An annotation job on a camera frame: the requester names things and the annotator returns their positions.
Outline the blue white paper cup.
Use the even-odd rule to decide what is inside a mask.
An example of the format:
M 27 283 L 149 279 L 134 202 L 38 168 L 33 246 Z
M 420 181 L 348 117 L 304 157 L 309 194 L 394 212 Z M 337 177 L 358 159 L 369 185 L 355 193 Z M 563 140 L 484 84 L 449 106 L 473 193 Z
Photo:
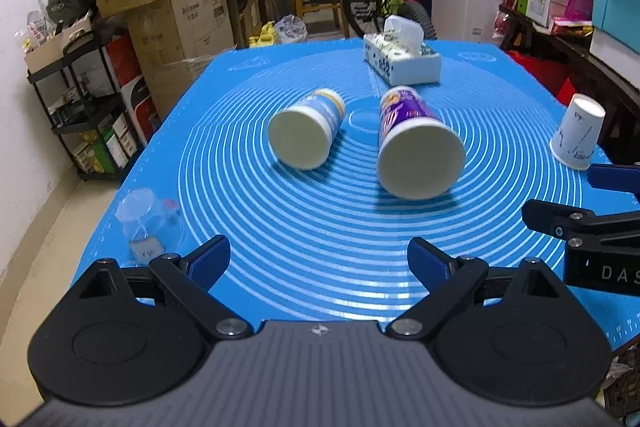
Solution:
M 298 170 L 320 167 L 345 115 L 345 102 L 336 91 L 322 88 L 311 92 L 270 119 L 268 140 L 274 155 Z

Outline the clear plastic measuring cup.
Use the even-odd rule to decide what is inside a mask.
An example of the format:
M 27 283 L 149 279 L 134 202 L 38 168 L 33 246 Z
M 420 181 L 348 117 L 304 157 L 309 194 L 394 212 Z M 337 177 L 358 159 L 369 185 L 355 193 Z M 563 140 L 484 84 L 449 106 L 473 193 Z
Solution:
M 184 239 L 184 222 L 175 199 L 160 198 L 147 187 L 137 188 L 119 202 L 115 216 L 137 262 L 178 253 Z

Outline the purple paper cup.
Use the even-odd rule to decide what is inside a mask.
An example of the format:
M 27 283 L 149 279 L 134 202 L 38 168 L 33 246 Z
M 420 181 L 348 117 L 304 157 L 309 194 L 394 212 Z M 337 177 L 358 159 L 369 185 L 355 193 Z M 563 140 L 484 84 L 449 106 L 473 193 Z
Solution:
M 376 170 L 384 190 L 410 200 L 445 194 L 465 165 L 460 136 L 408 86 L 387 90 L 380 111 Z

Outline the blue silicone mat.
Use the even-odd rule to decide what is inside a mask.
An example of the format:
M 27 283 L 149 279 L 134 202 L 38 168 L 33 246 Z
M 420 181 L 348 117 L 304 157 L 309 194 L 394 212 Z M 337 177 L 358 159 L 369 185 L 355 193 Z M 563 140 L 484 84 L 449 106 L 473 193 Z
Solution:
M 439 41 L 442 75 L 420 92 L 460 135 L 465 168 L 444 196 L 410 202 L 376 176 L 384 81 L 357 39 L 270 46 L 218 55 L 154 135 L 120 187 L 148 188 L 177 207 L 180 254 L 222 234 L 231 263 L 214 295 L 248 321 L 388 322 L 420 300 L 409 272 L 414 236 L 451 256 L 510 267 L 539 257 L 561 270 L 559 239 L 521 218 L 536 198 L 600 215 L 637 199 L 596 190 L 555 160 L 549 142 L 562 105 L 491 44 Z M 273 114 L 330 88 L 347 115 L 324 165 L 280 164 L 267 138 Z

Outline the black shelf rack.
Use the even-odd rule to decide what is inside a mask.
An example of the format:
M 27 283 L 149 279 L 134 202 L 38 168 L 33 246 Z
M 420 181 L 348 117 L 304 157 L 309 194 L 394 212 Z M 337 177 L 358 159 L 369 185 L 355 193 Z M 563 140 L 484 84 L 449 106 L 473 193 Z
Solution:
M 106 77 L 106 92 L 97 94 L 80 79 L 75 65 L 96 52 Z M 107 64 L 106 43 L 93 31 L 78 31 L 62 49 L 62 56 L 38 72 L 27 73 L 50 130 L 82 181 L 122 183 L 140 157 L 142 144 L 135 136 L 129 153 L 113 124 L 124 118 L 132 125 L 120 94 L 113 67 Z

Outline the tissue box with tissue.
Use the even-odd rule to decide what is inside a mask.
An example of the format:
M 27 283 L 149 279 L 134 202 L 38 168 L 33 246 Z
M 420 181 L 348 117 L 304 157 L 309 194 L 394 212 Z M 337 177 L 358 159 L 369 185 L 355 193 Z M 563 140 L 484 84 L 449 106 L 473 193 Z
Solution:
M 426 43 L 419 23 L 391 15 L 382 32 L 362 41 L 364 60 L 390 87 L 439 83 L 442 57 Z

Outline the large cardboard box bottom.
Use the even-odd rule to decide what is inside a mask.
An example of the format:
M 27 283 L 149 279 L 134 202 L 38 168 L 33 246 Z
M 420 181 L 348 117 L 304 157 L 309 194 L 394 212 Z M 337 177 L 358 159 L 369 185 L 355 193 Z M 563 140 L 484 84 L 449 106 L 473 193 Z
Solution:
M 235 48 L 226 0 L 156 0 L 126 22 L 160 119 L 215 56 Z

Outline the yellow toy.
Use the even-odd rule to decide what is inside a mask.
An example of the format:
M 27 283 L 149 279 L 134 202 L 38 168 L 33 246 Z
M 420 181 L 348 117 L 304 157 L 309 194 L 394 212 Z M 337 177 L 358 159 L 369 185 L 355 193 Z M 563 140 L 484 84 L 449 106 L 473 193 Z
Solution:
M 251 48 L 262 48 L 263 46 L 275 46 L 280 42 L 277 29 L 274 27 L 272 20 L 262 26 L 258 36 L 248 38 L 248 44 Z

